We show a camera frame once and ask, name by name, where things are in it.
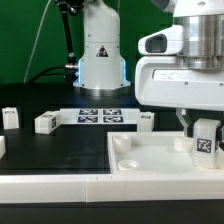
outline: cable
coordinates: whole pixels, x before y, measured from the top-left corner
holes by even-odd
[[[53,66],[53,67],[47,68],[47,69],[43,70],[42,72],[38,73],[37,75],[35,75],[34,77],[32,77],[27,83],[32,84],[38,78],[40,78],[42,76],[65,75],[64,73],[53,73],[53,74],[50,73],[50,74],[47,74],[48,72],[58,70],[58,69],[62,69],[62,68],[65,68],[65,66],[64,65],[58,65],[58,66]]]
[[[27,68],[26,68],[26,73],[25,73],[25,76],[24,76],[24,83],[26,82],[29,71],[30,71],[30,66],[32,64],[33,57],[34,57],[34,54],[36,52],[36,48],[37,48],[37,44],[38,44],[38,41],[39,41],[40,33],[42,31],[43,23],[45,21],[45,17],[46,17],[46,14],[47,14],[47,11],[48,11],[48,8],[49,8],[49,5],[50,5],[51,1],[52,0],[49,0],[47,2],[46,7],[44,9],[43,16],[42,16],[41,21],[40,21],[40,25],[39,25],[39,28],[38,28],[38,31],[37,31],[37,35],[36,35],[36,39],[35,39],[35,42],[34,42],[33,50],[32,50],[32,53],[30,55],[29,62],[28,62]]]

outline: white platform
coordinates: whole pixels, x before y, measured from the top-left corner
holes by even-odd
[[[115,153],[113,136],[129,135],[131,150]],[[180,132],[108,133],[111,174],[0,176],[0,203],[224,199],[224,152],[219,169],[194,167],[174,150]],[[119,170],[132,160],[135,170]]]

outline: white block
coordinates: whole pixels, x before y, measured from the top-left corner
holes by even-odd
[[[60,126],[61,114],[59,111],[47,111],[35,119],[35,132],[50,134]]]
[[[15,107],[3,108],[2,116],[3,116],[4,129],[19,128],[19,118],[18,118],[17,109]]]
[[[154,113],[140,113],[137,121],[137,132],[151,132],[154,127]]]
[[[5,154],[5,137],[0,136],[0,159]]]
[[[220,121],[199,119],[194,124],[194,150],[193,163],[201,166],[216,169],[218,166],[218,143],[216,130],[221,125]]]

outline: green backdrop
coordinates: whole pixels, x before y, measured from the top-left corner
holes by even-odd
[[[48,0],[0,2],[0,84],[23,82],[40,20]],[[117,10],[118,0],[105,0]],[[120,0],[121,55],[127,60],[128,79],[134,82],[135,66],[141,55],[138,40],[172,24],[172,15],[162,13],[149,0]],[[70,17],[76,56],[83,54],[82,14]],[[61,15],[52,0],[33,58],[28,79],[41,70],[66,63],[66,45]],[[62,78],[47,79],[50,82]]]

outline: warning label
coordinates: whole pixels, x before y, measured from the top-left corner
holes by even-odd
[[[104,46],[102,46],[96,55],[97,57],[109,57]]]

